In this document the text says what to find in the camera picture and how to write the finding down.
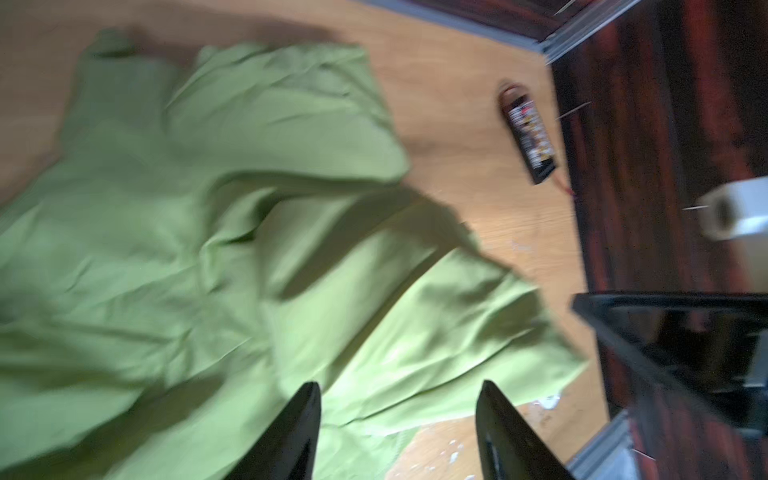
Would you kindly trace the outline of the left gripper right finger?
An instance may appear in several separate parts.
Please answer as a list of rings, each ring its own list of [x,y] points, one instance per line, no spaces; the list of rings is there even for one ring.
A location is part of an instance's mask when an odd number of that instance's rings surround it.
[[[492,381],[482,384],[475,426],[484,479],[574,480]]]

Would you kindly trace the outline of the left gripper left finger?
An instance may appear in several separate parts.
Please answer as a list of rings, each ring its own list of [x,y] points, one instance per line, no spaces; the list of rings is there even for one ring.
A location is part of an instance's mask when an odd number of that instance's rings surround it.
[[[321,390],[304,383],[226,480],[310,480],[321,424]]]

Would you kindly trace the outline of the green zip-up jacket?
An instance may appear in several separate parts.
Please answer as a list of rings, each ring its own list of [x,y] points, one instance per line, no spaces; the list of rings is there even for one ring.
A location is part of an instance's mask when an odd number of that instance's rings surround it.
[[[58,160],[1,211],[1,475],[222,479],[306,382],[318,479],[585,369],[526,278],[409,163],[366,52],[103,31]]]

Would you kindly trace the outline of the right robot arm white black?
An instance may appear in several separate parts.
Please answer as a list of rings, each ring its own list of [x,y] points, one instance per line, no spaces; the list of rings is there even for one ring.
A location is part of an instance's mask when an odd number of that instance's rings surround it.
[[[744,436],[766,435],[765,293],[579,293],[572,309],[647,381]]]

